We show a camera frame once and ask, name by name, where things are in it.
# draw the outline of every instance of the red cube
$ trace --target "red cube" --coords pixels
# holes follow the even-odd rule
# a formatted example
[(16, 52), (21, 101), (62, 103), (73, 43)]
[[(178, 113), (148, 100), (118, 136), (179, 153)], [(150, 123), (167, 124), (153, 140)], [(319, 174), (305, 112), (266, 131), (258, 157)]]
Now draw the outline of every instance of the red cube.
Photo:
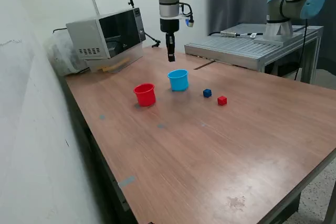
[(224, 105), (227, 104), (227, 98), (226, 97), (218, 97), (217, 101), (218, 101), (218, 105), (220, 105), (220, 106), (224, 106)]

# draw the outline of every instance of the blue cube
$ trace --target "blue cube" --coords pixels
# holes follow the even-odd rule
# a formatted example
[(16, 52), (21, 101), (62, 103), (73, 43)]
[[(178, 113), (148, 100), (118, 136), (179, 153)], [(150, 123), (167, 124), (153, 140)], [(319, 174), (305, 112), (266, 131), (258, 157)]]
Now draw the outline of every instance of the blue cube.
[(206, 98), (209, 98), (212, 96), (212, 92), (211, 92), (211, 89), (205, 89), (203, 91), (203, 96), (206, 97)]

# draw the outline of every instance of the floor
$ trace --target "floor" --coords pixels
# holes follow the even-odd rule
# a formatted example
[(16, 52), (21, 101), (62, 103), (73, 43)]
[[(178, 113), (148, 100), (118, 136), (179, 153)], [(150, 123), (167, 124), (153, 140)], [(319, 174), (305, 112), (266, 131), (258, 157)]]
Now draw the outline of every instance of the floor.
[[(325, 70), (317, 70), (315, 84), (336, 90), (336, 76)], [(299, 212), (292, 215), (285, 224), (320, 224), (329, 204), (336, 180), (336, 160), (310, 183), (302, 192)]]

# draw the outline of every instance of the plastic cup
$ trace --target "plastic cup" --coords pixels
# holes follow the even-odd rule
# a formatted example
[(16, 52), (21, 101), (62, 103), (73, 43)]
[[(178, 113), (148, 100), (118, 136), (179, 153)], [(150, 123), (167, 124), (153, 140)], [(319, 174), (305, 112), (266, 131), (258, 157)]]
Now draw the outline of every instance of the plastic cup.
[(151, 106), (155, 103), (154, 87), (154, 84), (144, 83), (133, 90), (141, 107)]
[(188, 71), (177, 69), (168, 74), (173, 91), (184, 91), (189, 87)]

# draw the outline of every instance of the gray curtain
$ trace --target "gray curtain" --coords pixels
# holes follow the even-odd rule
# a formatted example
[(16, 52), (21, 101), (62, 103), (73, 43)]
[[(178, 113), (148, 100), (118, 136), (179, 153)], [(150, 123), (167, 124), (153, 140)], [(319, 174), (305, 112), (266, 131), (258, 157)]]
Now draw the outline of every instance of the gray curtain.
[[(319, 69), (325, 69), (336, 75), (335, 44), (336, 18), (335, 0), (326, 0), (322, 12), (309, 21), (309, 25), (324, 26)], [(220, 31), (240, 23), (265, 24), (267, 14), (267, 0), (208, 0), (208, 32)], [(294, 20), (294, 24), (303, 24), (301, 20)]]

